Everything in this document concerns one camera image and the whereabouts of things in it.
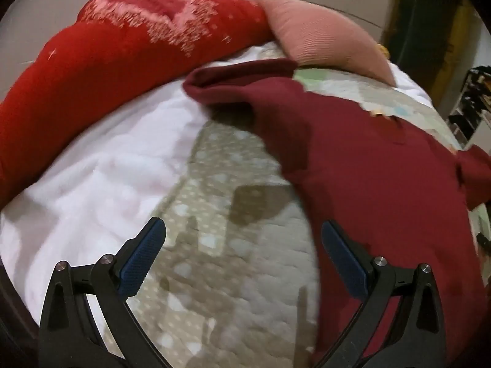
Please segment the patchwork heart quilt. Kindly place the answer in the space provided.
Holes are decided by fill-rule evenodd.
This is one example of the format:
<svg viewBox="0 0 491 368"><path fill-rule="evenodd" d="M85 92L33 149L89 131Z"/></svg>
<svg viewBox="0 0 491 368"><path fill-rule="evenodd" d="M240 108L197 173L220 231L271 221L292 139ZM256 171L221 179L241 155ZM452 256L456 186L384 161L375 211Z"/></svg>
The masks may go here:
<svg viewBox="0 0 491 368"><path fill-rule="evenodd" d="M433 269L445 361L489 313L471 224L490 157L460 150L437 112L371 80L267 61L194 73L213 115L164 199L167 240L130 304L176 367L307 367L360 305L324 249L336 221L372 256Z"/></svg>

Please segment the white headboard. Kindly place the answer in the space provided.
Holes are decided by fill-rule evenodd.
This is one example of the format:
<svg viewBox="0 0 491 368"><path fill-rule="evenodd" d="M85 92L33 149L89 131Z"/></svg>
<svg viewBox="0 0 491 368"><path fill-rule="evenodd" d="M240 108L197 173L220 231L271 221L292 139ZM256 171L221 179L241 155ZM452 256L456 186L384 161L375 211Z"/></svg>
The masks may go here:
<svg viewBox="0 0 491 368"><path fill-rule="evenodd" d="M36 58L45 43L73 24L88 0L14 0L1 19L1 75Z"/></svg>

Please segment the pink corduroy pillow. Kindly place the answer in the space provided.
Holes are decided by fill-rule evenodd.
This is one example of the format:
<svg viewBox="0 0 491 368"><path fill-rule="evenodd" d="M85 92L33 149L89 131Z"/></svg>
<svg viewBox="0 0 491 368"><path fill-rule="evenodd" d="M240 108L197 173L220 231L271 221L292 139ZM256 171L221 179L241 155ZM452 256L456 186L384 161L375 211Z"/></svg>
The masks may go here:
<svg viewBox="0 0 491 368"><path fill-rule="evenodd" d="M301 67L331 67L394 86L389 60L364 28L301 0L256 0L284 54Z"/></svg>

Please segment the white fleece blanket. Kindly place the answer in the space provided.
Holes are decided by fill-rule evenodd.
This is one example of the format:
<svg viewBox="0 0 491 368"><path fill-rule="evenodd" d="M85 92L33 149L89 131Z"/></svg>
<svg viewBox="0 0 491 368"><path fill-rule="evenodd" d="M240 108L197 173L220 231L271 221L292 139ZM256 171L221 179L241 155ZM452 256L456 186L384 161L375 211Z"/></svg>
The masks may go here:
<svg viewBox="0 0 491 368"><path fill-rule="evenodd" d="M201 321L198 301L252 281L262 224L290 202L262 142L211 121L175 81L136 98L75 140L2 210L1 256L40 321L56 263L115 253L151 216L166 241L131 308L145 324Z"/></svg>

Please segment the dark red sweater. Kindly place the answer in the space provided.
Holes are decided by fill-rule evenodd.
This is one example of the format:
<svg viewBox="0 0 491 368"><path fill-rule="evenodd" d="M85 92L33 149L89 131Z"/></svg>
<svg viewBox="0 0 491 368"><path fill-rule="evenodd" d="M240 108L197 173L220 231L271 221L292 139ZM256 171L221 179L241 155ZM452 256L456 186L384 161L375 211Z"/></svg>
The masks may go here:
<svg viewBox="0 0 491 368"><path fill-rule="evenodd" d="M203 105L247 104L255 133L302 202L319 265L316 363L361 303L323 247L322 225L333 220L394 267L429 264L443 309L445 366L489 312L469 220L470 211L490 199L489 155L478 147L453 152L403 119L307 91L295 70L287 59L201 68L183 87ZM398 303L390 300L366 355L384 343Z"/></svg>

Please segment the wooden door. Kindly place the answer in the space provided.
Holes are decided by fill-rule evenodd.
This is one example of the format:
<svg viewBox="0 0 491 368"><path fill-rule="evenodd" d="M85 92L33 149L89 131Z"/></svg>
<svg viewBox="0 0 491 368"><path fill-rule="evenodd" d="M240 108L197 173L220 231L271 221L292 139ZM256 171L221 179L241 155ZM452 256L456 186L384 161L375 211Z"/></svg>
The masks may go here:
<svg viewBox="0 0 491 368"><path fill-rule="evenodd" d="M394 0L384 33L391 61L441 104L470 40L470 0Z"/></svg>

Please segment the red floral comforter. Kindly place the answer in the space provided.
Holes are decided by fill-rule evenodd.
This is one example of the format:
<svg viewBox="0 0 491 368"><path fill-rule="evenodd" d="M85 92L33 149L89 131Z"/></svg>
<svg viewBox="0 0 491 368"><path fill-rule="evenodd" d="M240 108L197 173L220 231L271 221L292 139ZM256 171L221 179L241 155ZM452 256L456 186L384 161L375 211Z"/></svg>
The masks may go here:
<svg viewBox="0 0 491 368"><path fill-rule="evenodd" d="M121 105L271 39L253 0L89 0L1 104L2 204Z"/></svg>

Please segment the cluttered white shelf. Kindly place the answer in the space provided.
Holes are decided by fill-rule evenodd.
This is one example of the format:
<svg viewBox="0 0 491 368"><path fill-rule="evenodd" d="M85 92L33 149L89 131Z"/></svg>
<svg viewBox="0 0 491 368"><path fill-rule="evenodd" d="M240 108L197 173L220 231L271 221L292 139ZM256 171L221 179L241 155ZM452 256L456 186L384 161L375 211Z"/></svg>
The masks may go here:
<svg viewBox="0 0 491 368"><path fill-rule="evenodd" d="M463 149L475 144L490 153L490 66L467 71L446 122Z"/></svg>

